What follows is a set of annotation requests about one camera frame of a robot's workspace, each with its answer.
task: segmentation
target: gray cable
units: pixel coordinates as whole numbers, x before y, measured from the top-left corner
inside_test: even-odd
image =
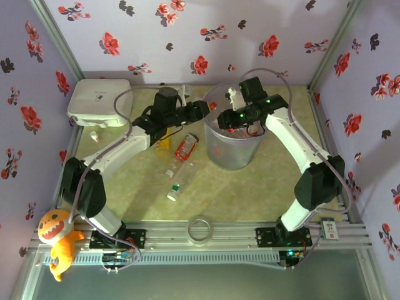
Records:
[[[86,175],[88,174],[88,172],[90,171],[90,169],[93,167],[93,165],[96,163],[96,161],[98,159],[101,159],[104,155],[106,155],[108,152],[110,152],[111,150],[113,150],[114,148],[118,147],[119,145],[121,145],[130,135],[133,129],[131,120],[129,117],[124,116],[123,114],[121,114],[118,109],[117,109],[117,101],[120,97],[122,97],[123,95],[125,95],[126,93],[135,91],[137,89],[156,89],[158,90],[158,87],[133,87],[132,89],[128,89],[127,91],[122,92],[121,94],[119,94],[115,100],[114,100],[114,110],[116,112],[116,114],[118,116],[120,116],[121,118],[125,119],[128,123],[128,130],[126,132],[126,134],[124,135],[124,137],[122,139],[120,139],[118,142],[116,142],[115,144],[109,146],[107,149],[105,149],[102,153],[100,153],[99,155],[96,156],[96,158],[94,158],[86,167],[86,169],[83,171],[81,178],[79,179],[79,182],[77,184],[77,188],[76,188],[76,193],[75,193],[75,197],[74,197],[74,202],[72,203],[72,207],[71,207],[71,213],[69,214],[69,218],[68,218],[68,223],[71,224],[73,222],[73,217],[74,217],[74,212],[76,210],[76,206],[78,205],[78,200],[79,197],[81,195],[81,189],[82,189],[82,185],[84,182],[84,179],[86,177]]]
[[[335,174],[335,176],[339,179],[340,183],[343,185],[343,188],[346,190],[347,192],[347,196],[349,197],[349,205],[346,209],[343,210],[335,210],[335,209],[328,209],[328,208],[320,208],[320,209],[316,209],[315,211],[318,213],[319,211],[330,211],[333,213],[341,213],[341,214],[346,214],[348,211],[350,211],[352,205],[353,205],[353,196],[351,194],[351,191],[348,187],[348,185],[346,184],[346,182],[344,181],[343,177],[336,171],[336,169],[332,166],[332,164],[327,161],[325,159],[325,157],[323,157],[318,150],[314,147],[314,145],[312,144],[311,141],[309,141],[309,139],[303,134],[303,132],[301,132],[301,130],[296,126],[296,123],[294,123],[294,119],[293,119],[293,114],[292,114],[292,106],[293,106],[293,94],[292,94],[292,89],[289,85],[289,83],[286,81],[286,79],[280,75],[278,72],[271,70],[271,69],[267,69],[265,67],[257,67],[255,69],[252,69],[246,73],[244,73],[242,75],[242,77],[240,77],[239,82],[243,81],[243,79],[250,73],[254,72],[254,71],[267,71],[270,73],[275,74],[276,76],[278,76],[279,78],[282,79],[282,81],[285,83],[287,90],[289,91],[289,108],[288,108],[288,114],[289,114],[289,120],[292,123],[293,128],[297,131],[297,133],[302,137],[302,139],[304,140],[304,142],[306,142],[306,144],[314,151],[314,153],[324,162],[324,164],[326,164],[328,166],[328,168],[333,172],[333,174]]]
[[[292,89],[289,85],[289,83],[286,81],[286,79],[280,75],[278,72],[271,70],[271,69],[267,69],[265,67],[257,67],[255,69],[252,69],[246,73],[244,73],[242,75],[242,77],[240,78],[239,82],[242,82],[243,79],[250,73],[254,72],[254,71],[267,71],[270,73],[275,74],[277,77],[281,78],[282,81],[285,83],[287,90],[289,91],[289,107],[288,107],[288,115],[289,115],[289,120],[292,123],[293,128],[297,131],[297,133],[302,137],[303,141],[314,151],[314,153],[324,162],[325,165],[328,166],[328,168],[333,172],[333,174],[335,174],[335,176],[339,179],[340,183],[343,185],[344,189],[347,192],[347,196],[349,198],[349,205],[346,209],[337,211],[335,209],[328,209],[328,208],[320,208],[320,209],[316,209],[315,211],[313,211],[308,217],[307,219],[304,221],[304,227],[306,228],[313,228],[313,229],[318,229],[318,238],[316,239],[316,241],[314,242],[314,244],[311,246],[311,249],[307,252],[306,256],[296,265],[296,268],[298,268],[299,266],[301,266],[305,261],[307,261],[307,259],[309,258],[310,254],[312,253],[312,251],[314,250],[314,248],[318,245],[318,242],[321,238],[321,230],[319,228],[310,226],[308,223],[311,221],[311,219],[313,218],[313,216],[315,216],[315,214],[317,214],[319,211],[329,211],[332,213],[341,213],[341,214],[345,214],[348,211],[350,211],[352,205],[353,205],[353,196],[351,194],[351,191],[348,187],[348,185],[346,184],[346,182],[344,181],[343,177],[339,174],[339,172],[336,171],[336,169],[329,163],[329,161],[327,161],[325,159],[325,157],[323,157],[318,150],[314,147],[314,145],[312,144],[312,142],[303,134],[303,132],[301,132],[301,130],[297,127],[296,123],[294,123],[294,118],[293,118],[293,114],[292,114],[292,106],[293,106],[293,94],[292,94]]]
[[[68,223],[69,223],[69,224],[71,224],[71,223],[74,221],[74,212],[75,212],[75,210],[76,210],[76,206],[78,205],[78,200],[79,200],[79,196],[80,196],[80,194],[81,194],[81,189],[82,189],[82,186],[83,186],[83,182],[84,182],[84,179],[85,179],[86,175],[87,175],[88,172],[90,171],[90,169],[93,167],[93,165],[96,163],[96,161],[97,161],[98,159],[101,159],[101,158],[102,158],[104,155],[106,155],[108,152],[110,152],[111,150],[113,150],[113,149],[115,149],[116,147],[118,147],[119,145],[121,145],[121,144],[131,135],[132,130],[133,130],[132,122],[131,122],[129,116],[128,116],[128,117],[127,117],[127,116],[124,116],[123,114],[121,114],[121,113],[118,111],[118,109],[117,109],[117,101],[118,101],[118,99],[119,99],[120,97],[122,97],[122,96],[125,95],[126,93],[129,93],[129,92],[132,92],[132,91],[135,91],[135,90],[138,90],[138,89],[155,89],[155,90],[159,90],[158,87],[133,87],[132,89],[128,89],[127,91],[122,92],[121,94],[119,94],[119,95],[115,98],[114,104],[113,104],[114,110],[115,110],[115,112],[116,112],[116,114],[117,114],[118,116],[122,117],[123,119],[125,119],[125,120],[127,121],[129,128],[128,128],[128,130],[127,130],[127,132],[126,132],[126,134],[124,135],[123,138],[121,138],[116,144],[113,144],[113,145],[109,146],[109,147],[108,147],[107,149],[105,149],[102,153],[100,153],[99,155],[97,155],[96,158],[93,159],[93,161],[91,161],[91,162],[87,165],[86,169],[85,169],[84,172],[82,173],[81,178],[79,179],[79,182],[78,182],[78,185],[77,185],[77,188],[76,188],[76,193],[75,193],[75,197],[74,197],[74,202],[72,203],[71,213],[70,213],[69,218],[68,218]],[[131,247],[133,247],[133,248],[139,253],[139,255],[137,256],[136,259],[132,260],[132,262],[130,262],[129,264],[120,267],[119,270],[126,269],[126,268],[132,266],[133,264],[136,264],[136,263],[141,259],[142,254],[141,254],[141,252],[140,252],[140,249],[139,249],[134,243],[131,243],[131,242],[129,242],[129,241],[124,241],[123,239],[118,239],[118,238],[115,238],[115,237],[111,236],[110,234],[108,234],[108,233],[102,231],[101,229],[99,229],[95,224],[93,224],[93,223],[92,223],[89,219],[87,219],[87,218],[85,218],[85,221],[86,221],[89,225],[91,225],[93,228],[96,228],[97,231],[99,231],[103,236],[106,236],[107,238],[112,239],[113,241],[116,241],[116,242],[119,242],[119,243],[122,243],[122,244],[126,244],[126,245],[128,245],[128,246],[131,246]]]

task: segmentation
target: wallpaper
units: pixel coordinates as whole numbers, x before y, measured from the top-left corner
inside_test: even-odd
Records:
[[[397,0],[366,1],[314,89],[392,299],[400,294],[399,14]]]
[[[9,299],[53,200],[76,82],[28,1],[2,2],[0,28],[0,299]]]
[[[87,78],[230,83],[255,67],[309,84],[349,0],[44,0]],[[260,73],[264,84],[281,84]]]

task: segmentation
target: orange plush toy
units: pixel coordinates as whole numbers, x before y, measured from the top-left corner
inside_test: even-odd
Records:
[[[68,223],[69,212],[55,209],[47,212],[40,220],[39,239],[52,245],[51,258],[58,258],[58,264],[50,264],[50,271],[56,281],[61,281],[61,274],[73,263],[75,241],[84,239],[81,231],[74,231],[74,224]]]

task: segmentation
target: white cap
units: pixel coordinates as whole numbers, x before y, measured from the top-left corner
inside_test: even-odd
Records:
[[[167,197],[168,197],[168,199],[170,199],[172,201],[176,201],[176,198],[178,197],[178,193],[172,189],[168,192]]]
[[[96,131],[91,131],[90,132],[90,137],[92,139],[97,139],[99,137],[98,133]]]
[[[171,170],[167,170],[165,172],[165,174],[167,174],[169,177],[173,177],[174,176],[174,173]]]

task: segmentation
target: white box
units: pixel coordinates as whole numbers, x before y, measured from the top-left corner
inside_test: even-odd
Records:
[[[114,110],[115,98],[131,88],[126,79],[83,79],[76,84],[67,114],[80,126],[119,127],[126,120]],[[131,115],[133,95],[127,92],[117,102],[118,111]]]

